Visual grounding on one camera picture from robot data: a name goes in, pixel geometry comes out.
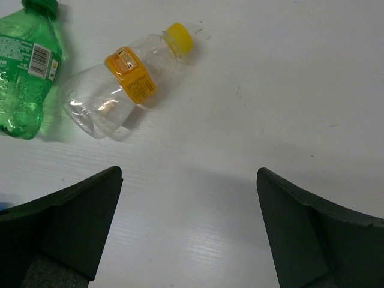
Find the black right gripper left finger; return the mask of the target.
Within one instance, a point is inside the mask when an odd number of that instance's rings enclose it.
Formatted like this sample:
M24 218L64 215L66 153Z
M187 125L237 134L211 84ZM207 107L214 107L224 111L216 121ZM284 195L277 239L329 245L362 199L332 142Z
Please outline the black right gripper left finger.
M1 287L88 287L122 188L112 166L39 199L1 209Z

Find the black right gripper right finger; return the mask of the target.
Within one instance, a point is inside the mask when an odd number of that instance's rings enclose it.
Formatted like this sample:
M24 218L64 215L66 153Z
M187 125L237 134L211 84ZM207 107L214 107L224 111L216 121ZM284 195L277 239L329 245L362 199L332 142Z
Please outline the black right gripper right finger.
M267 168L258 170L256 185L280 287L383 287L383 219Z

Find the green plastic soda bottle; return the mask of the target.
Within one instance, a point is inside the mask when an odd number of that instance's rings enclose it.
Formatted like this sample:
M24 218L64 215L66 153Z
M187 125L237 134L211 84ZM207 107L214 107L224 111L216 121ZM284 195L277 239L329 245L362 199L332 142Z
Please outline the green plastic soda bottle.
M44 101L63 60L54 29L57 1L22 1L1 18L1 133L29 140L43 121Z

